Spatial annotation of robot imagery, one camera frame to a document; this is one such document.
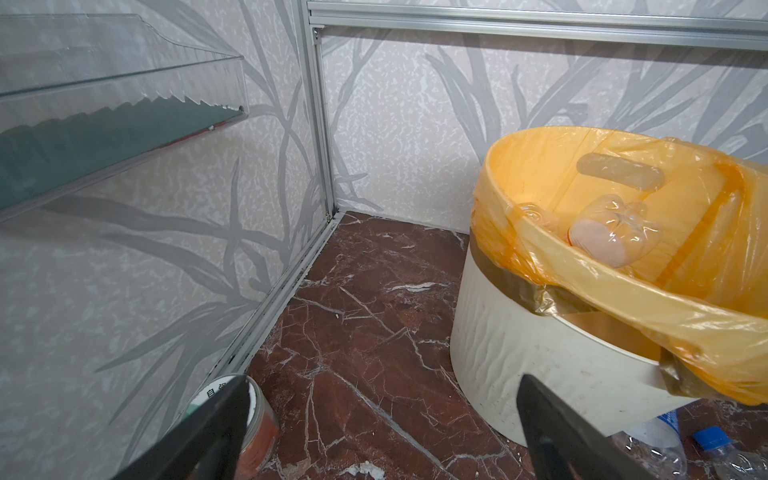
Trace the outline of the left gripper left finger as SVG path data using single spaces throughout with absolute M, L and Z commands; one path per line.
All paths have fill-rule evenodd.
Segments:
M 249 387 L 238 375 L 117 479 L 232 479 L 246 433 Z

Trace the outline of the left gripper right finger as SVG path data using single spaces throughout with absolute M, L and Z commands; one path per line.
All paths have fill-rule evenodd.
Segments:
M 538 479 L 652 477 L 535 376 L 521 377 L 516 404 Z

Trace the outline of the blue cap water bottle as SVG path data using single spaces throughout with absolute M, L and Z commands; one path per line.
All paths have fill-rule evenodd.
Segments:
M 687 457 L 676 411 L 618 432 L 611 440 L 656 479 L 688 478 Z

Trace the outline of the orange label bottle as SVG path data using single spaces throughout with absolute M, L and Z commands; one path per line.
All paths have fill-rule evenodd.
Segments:
M 614 194 L 598 197 L 575 218 L 568 243 L 612 268 L 628 266 L 647 255 L 662 238 L 661 228 L 649 221 L 641 201 L 624 202 Z

